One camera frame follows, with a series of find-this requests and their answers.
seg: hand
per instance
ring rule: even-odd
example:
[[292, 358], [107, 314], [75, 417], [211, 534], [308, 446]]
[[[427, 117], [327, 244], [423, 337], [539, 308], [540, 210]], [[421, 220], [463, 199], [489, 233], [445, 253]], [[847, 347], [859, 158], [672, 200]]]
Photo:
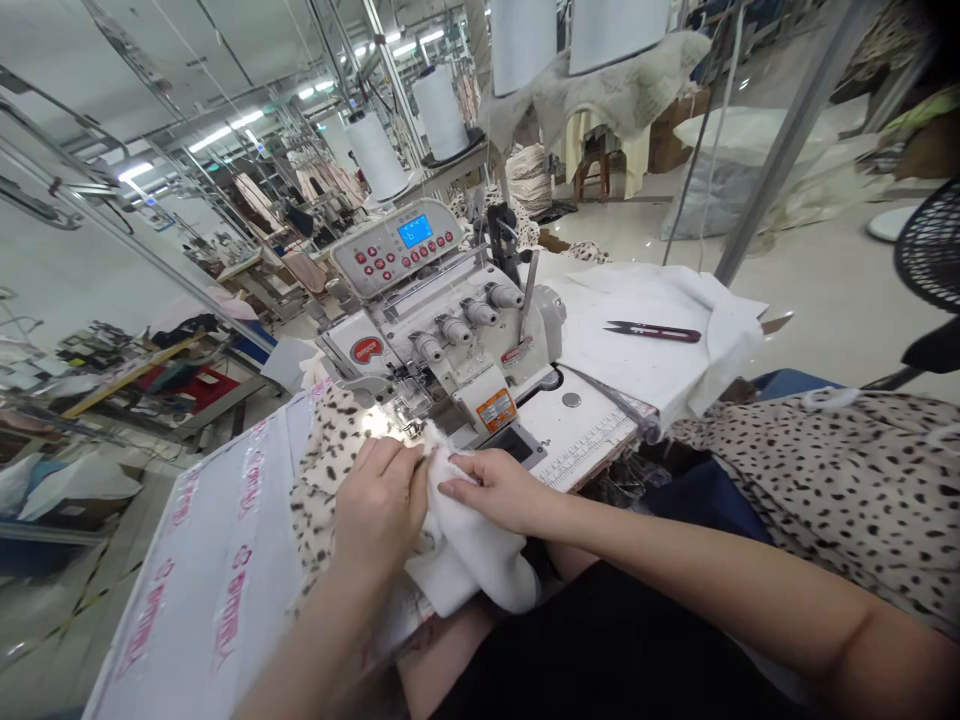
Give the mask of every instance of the hand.
[[544, 537], [560, 513], [566, 497], [544, 485], [503, 450], [480, 450], [474, 455], [454, 455], [450, 462], [477, 480], [445, 480], [439, 490], [495, 522], [521, 535]]
[[387, 582], [406, 561], [427, 513], [423, 445], [369, 438], [337, 493], [333, 564]]

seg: spotted fabric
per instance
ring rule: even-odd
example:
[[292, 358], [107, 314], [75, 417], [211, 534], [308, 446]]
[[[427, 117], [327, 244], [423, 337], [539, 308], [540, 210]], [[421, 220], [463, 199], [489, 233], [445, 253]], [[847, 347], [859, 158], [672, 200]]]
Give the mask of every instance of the spotted fabric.
[[[503, 193], [500, 192], [499, 185], [487, 187], [484, 197], [484, 212], [491, 205], [499, 205], [503, 202]], [[523, 250], [526, 248], [535, 248], [540, 245], [540, 226], [530, 219], [529, 213], [517, 203], [510, 203], [510, 209], [517, 216], [517, 248]], [[450, 210], [458, 218], [468, 217], [467, 208], [462, 192], [453, 194], [450, 200]], [[575, 243], [568, 250], [564, 250], [561, 255], [584, 260], [586, 262], [595, 262], [604, 264], [610, 262], [610, 254], [600, 250], [600, 246], [590, 240]]]
[[[334, 550], [337, 491], [353, 467], [360, 446], [372, 435], [403, 436], [376, 407], [361, 407], [353, 393], [335, 385], [317, 400], [313, 428], [290, 491], [290, 512], [297, 551], [304, 568], [303, 595], [327, 569]], [[421, 533], [416, 553], [433, 550], [429, 532]]]
[[957, 423], [938, 400], [824, 389], [717, 405], [671, 435], [713, 453], [778, 547], [960, 639]]

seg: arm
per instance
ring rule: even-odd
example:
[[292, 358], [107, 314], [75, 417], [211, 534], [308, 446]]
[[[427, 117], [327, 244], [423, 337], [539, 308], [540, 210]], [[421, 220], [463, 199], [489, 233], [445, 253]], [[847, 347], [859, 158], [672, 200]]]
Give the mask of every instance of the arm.
[[481, 485], [451, 480], [441, 492], [509, 530], [617, 565], [817, 682], [845, 715], [936, 716], [950, 701], [956, 647], [836, 575], [736, 535], [564, 495], [499, 450], [455, 462]]
[[427, 511], [423, 447], [370, 439], [337, 493], [336, 553], [294, 627], [233, 714], [300, 720], [331, 709]]

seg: left hand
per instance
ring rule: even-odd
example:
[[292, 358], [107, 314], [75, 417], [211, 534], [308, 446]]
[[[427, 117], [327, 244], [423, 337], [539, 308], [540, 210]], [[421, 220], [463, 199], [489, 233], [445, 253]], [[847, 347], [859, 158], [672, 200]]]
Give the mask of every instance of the left hand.
[[368, 438], [337, 493], [333, 565], [386, 582], [403, 567], [427, 513], [423, 445]]

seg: black fan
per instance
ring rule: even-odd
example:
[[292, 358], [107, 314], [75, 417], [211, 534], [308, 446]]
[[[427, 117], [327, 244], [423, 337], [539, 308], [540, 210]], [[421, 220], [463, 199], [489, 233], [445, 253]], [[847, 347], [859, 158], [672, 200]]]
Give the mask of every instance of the black fan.
[[[918, 297], [960, 314], [960, 177], [955, 177], [917, 208], [894, 247], [897, 275]], [[960, 317], [914, 342], [902, 370], [866, 385], [896, 390], [925, 372], [960, 370]]]

